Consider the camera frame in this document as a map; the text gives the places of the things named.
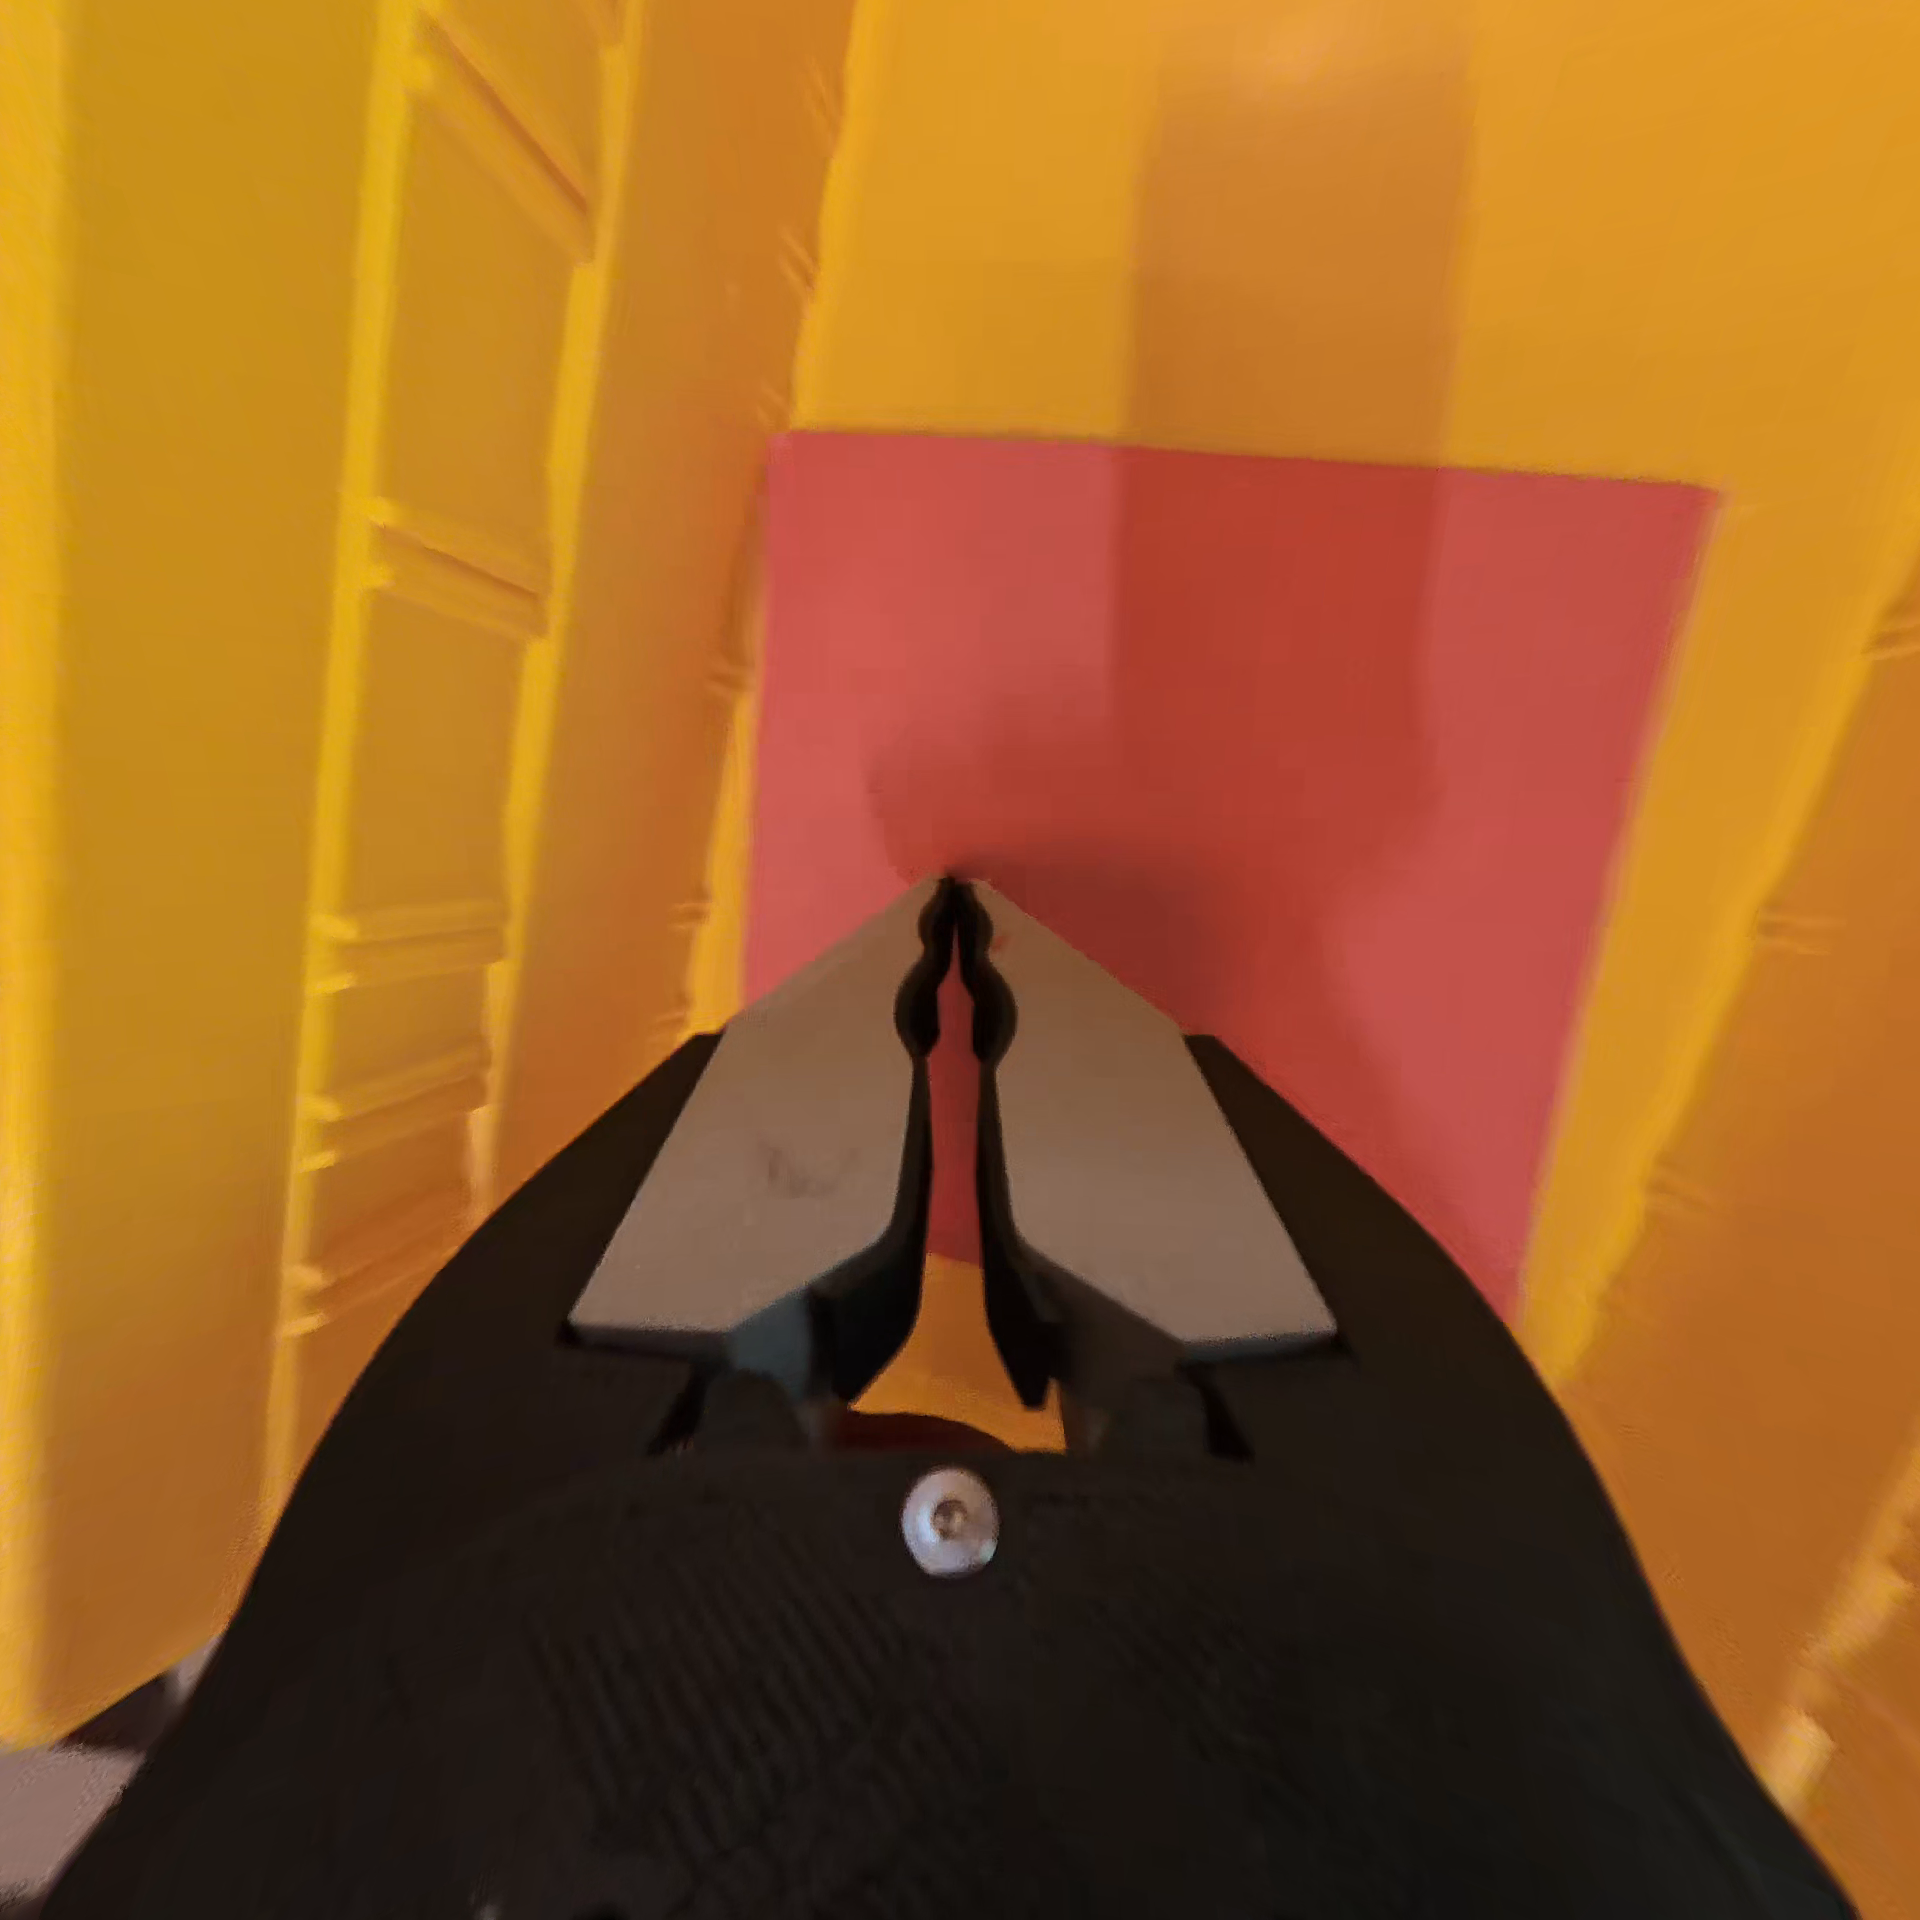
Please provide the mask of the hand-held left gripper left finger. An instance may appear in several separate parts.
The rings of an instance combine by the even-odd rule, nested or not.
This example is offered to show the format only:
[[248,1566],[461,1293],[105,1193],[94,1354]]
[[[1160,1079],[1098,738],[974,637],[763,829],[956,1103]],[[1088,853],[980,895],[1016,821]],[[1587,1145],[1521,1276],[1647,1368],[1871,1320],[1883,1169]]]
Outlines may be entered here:
[[733,1016],[573,1336],[860,1401],[920,1313],[944,976],[932,877]]

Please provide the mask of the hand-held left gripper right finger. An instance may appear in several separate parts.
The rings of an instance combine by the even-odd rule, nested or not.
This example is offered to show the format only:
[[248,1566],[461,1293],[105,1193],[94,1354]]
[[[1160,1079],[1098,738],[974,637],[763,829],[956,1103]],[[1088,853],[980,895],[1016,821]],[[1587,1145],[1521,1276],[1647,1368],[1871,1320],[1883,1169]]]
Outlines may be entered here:
[[982,881],[956,884],[974,999],[986,1327],[1024,1407],[1327,1349],[1335,1317],[1188,1036]]

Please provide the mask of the square origami paper sheet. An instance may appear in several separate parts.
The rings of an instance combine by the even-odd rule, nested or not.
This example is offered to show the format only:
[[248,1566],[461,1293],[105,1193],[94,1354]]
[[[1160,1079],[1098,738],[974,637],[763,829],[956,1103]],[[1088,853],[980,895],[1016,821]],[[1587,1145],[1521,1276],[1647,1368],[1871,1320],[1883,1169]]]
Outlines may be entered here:
[[1517,1306],[1713,492],[802,430],[763,492],[744,994],[997,884]]

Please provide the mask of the yellow plastic bin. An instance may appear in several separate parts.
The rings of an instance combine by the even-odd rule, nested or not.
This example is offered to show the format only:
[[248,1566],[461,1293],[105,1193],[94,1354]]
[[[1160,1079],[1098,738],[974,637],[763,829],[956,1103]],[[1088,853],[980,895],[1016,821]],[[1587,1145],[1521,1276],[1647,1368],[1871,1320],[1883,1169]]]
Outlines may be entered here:
[[802,430],[1713,492],[1482,1295],[1918,1917],[1918,3],[2,3],[2,1917],[749,995]]

